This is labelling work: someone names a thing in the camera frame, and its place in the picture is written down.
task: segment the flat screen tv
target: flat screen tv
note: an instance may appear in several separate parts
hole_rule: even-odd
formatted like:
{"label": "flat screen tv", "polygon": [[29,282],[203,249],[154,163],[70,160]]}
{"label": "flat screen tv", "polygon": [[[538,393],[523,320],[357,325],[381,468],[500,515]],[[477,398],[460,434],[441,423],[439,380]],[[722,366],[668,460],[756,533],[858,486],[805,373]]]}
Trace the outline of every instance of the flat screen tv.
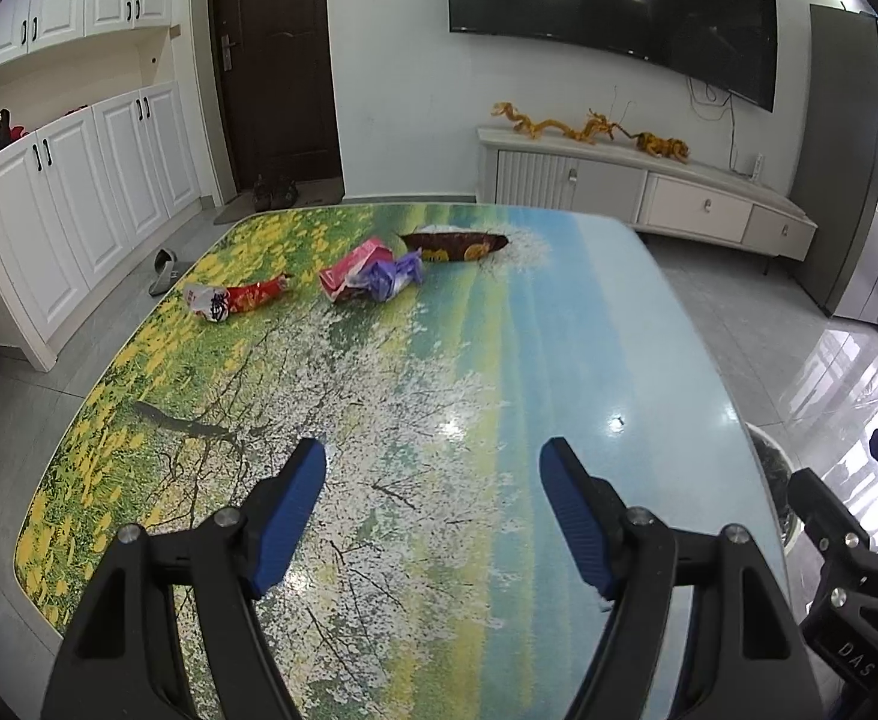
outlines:
{"label": "flat screen tv", "polygon": [[624,53],[772,110],[776,0],[448,0],[450,29]]}

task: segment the screw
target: screw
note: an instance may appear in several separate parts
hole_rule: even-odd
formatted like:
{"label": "screw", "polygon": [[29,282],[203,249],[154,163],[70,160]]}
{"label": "screw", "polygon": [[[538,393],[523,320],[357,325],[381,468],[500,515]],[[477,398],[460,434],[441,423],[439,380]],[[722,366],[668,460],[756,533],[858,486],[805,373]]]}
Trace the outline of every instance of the screw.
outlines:
{"label": "screw", "polygon": [[212,519],[215,520],[215,524],[220,528],[227,528],[239,521],[239,509],[236,509],[234,506],[226,506],[215,512]]}
{"label": "screw", "polygon": [[139,533],[142,533],[142,529],[138,525],[123,525],[119,528],[119,541],[123,544],[130,544],[139,538]]}
{"label": "screw", "polygon": [[651,525],[653,522],[656,521],[656,518],[653,517],[652,512],[650,512],[649,509],[646,509],[644,506],[633,506],[629,509],[626,509],[625,517],[633,525]]}
{"label": "screw", "polygon": [[744,525],[739,525],[738,522],[733,522],[732,525],[726,525],[723,533],[725,533],[726,538],[728,538],[733,544],[745,544],[748,541],[752,541],[752,536],[750,536],[749,531],[746,530]]}

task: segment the gray refrigerator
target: gray refrigerator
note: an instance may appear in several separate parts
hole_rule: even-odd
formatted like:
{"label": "gray refrigerator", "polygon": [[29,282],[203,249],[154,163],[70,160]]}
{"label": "gray refrigerator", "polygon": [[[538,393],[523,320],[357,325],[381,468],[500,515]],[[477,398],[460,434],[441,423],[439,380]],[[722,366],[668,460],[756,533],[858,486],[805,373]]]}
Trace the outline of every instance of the gray refrigerator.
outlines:
{"label": "gray refrigerator", "polygon": [[819,229],[796,278],[826,314],[878,324],[878,20],[812,5],[791,199]]}

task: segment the table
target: table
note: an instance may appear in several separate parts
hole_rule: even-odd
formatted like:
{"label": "table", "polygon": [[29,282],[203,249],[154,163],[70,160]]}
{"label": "table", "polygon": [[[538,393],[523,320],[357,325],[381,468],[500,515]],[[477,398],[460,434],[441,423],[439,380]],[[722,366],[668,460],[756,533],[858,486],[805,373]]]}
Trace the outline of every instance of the table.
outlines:
{"label": "table", "polygon": [[[505,233],[478,263],[430,263],[392,302],[331,305],[319,269],[420,224]],[[608,613],[538,482],[565,436],[627,505],[717,533],[746,525],[786,588],[778,527],[729,396],[636,235],[541,209],[378,204],[255,215],[186,280],[280,271],[296,288],[211,324],[176,288],[85,399],[32,501],[15,571],[60,632],[116,527],[197,523],[325,442],[325,489],[257,610],[306,718],[561,718]],[[685,644],[677,591],[647,709]],[[179,627],[215,713],[191,598]]]}

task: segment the floor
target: floor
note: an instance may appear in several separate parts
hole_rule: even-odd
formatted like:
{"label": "floor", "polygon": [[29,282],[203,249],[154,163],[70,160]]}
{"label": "floor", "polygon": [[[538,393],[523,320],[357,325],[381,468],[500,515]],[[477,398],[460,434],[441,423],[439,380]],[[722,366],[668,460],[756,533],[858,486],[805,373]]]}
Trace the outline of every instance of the floor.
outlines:
{"label": "floor", "polygon": [[[166,242],[195,260],[227,227],[203,211]],[[878,426],[878,333],[827,320],[787,273],[752,255],[650,236],[647,245],[711,351],[742,417],[810,466],[847,502],[878,546],[878,466],[866,442]],[[0,356],[0,693],[37,718],[56,636],[18,590],[13,546],[58,439],[112,356],[157,302],[151,262],[135,269],[82,325],[47,374]],[[807,538],[788,557],[797,615],[821,560]],[[824,682],[828,682],[821,664]]]}

